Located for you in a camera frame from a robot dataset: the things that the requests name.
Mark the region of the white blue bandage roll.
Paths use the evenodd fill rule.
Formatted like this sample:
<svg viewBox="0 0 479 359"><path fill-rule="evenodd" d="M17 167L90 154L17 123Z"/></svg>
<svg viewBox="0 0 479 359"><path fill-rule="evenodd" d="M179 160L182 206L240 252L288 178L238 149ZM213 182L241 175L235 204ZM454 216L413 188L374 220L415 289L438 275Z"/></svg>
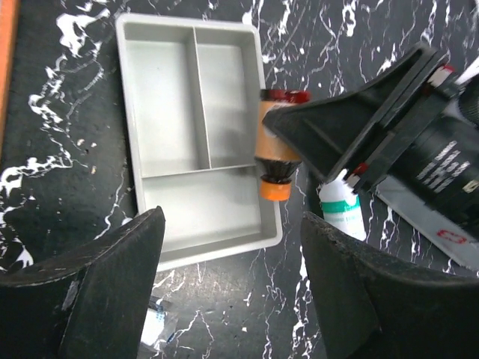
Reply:
<svg viewBox="0 0 479 359"><path fill-rule="evenodd" d="M138 349L139 355L158 355L174 339L178 322L175 305L151 296Z"/></svg>

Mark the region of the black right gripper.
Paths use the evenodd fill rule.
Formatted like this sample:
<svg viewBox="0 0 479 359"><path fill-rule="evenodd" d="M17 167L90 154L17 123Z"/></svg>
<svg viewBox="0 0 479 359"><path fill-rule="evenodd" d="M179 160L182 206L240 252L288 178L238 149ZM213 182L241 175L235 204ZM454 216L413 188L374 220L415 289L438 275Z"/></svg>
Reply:
<svg viewBox="0 0 479 359"><path fill-rule="evenodd" d="M432 210L478 231L478 78L457 84L444 52L414 45L356 91L271 110L264 126L322 182L393 177Z"/></svg>

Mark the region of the white teal label bottle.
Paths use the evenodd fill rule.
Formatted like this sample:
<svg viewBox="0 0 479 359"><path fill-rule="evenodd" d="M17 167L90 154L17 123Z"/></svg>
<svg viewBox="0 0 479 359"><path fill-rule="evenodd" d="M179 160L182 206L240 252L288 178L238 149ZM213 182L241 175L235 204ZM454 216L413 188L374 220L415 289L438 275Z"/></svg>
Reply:
<svg viewBox="0 0 479 359"><path fill-rule="evenodd" d="M319 199L326 222L359 241L366 239L359 196L344 181L343 169L330 183L322 184Z"/></svg>

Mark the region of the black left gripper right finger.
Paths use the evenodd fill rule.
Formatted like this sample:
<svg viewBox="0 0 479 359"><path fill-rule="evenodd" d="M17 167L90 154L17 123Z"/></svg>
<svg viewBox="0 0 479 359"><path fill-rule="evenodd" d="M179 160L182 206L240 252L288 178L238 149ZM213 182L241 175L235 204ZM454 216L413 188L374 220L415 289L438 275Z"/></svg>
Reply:
<svg viewBox="0 0 479 359"><path fill-rule="evenodd" d="M478 280L398 259L306 212L301 241L329 358L476 358Z"/></svg>

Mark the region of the brown orange cap bottle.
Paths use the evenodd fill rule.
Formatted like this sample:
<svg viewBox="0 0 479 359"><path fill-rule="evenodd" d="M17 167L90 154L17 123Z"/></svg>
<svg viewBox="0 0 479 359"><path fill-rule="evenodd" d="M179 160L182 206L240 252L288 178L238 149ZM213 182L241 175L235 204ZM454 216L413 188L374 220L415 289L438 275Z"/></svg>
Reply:
<svg viewBox="0 0 479 359"><path fill-rule="evenodd" d="M254 158L261 172L260 196L266 200L289 199L292 175L301 164L301 159L263 125L263 120L269 111L302 104L309 100L309 92L303 90L263 89L260 91Z"/></svg>

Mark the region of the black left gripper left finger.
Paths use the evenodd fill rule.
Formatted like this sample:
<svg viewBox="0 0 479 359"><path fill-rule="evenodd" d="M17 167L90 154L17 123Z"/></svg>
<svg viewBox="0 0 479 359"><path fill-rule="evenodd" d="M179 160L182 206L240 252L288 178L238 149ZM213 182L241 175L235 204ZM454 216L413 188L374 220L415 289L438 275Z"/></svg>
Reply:
<svg viewBox="0 0 479 359"><path fill-rule="evenodd" d="M136 358L162 250L161 207L1 276L2 358Z"/></svg>

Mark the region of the grey divided plastic tray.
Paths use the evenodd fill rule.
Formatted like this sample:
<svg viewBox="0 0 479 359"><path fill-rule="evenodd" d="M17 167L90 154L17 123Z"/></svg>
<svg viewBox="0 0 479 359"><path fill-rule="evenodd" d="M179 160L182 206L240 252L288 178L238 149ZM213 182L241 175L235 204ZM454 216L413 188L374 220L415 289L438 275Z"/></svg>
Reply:
<svg viewBox="0 0 479 359"><path fill-rule="evenodd" d="M161 271L277 245L254 163L260 35L241 22L124 13L115 23L139 212L161 207Z"/></svg>

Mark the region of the grey plastic medicine case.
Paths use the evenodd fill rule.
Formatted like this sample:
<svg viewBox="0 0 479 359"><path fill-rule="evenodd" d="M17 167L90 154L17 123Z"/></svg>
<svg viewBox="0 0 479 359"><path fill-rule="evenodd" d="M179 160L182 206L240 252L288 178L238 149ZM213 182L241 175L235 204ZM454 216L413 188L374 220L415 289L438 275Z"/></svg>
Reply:
<svg viewBox="0 0 479 359"><path fill-rule="evenodd" d="M376 195L458 265L478 270L478 241L396 179L386 177L376 187Z"/></svg>

